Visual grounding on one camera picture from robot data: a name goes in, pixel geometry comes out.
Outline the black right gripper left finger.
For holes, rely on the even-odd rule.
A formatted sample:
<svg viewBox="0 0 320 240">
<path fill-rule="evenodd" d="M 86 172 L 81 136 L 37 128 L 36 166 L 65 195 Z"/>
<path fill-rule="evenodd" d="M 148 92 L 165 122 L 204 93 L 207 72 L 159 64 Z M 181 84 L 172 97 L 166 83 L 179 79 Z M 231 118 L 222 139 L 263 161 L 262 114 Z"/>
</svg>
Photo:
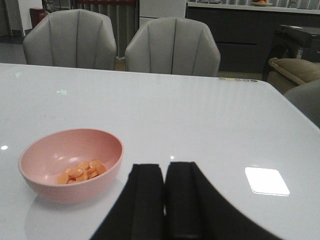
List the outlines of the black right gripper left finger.
<svg viewBox="0 0 320 240">
<path fill-rule="evenodd" d="M 162 240 L 164 181 L 157 164 L 134 164 L 92 240 Z"/>
</svg>

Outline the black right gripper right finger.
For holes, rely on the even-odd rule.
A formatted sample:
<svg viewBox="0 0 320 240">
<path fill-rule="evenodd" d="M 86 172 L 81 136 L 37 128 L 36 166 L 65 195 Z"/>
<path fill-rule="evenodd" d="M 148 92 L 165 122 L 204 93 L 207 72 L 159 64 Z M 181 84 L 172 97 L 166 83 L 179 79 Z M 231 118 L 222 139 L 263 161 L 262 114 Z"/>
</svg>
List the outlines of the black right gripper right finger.
<svg viewBox="0 0 320 240">
<path fill-rule="evenodd" d="M 227 201 L 195 162 L 171 162 L 165 178 L 169 240 L 276 240 Z"/>
</svg>

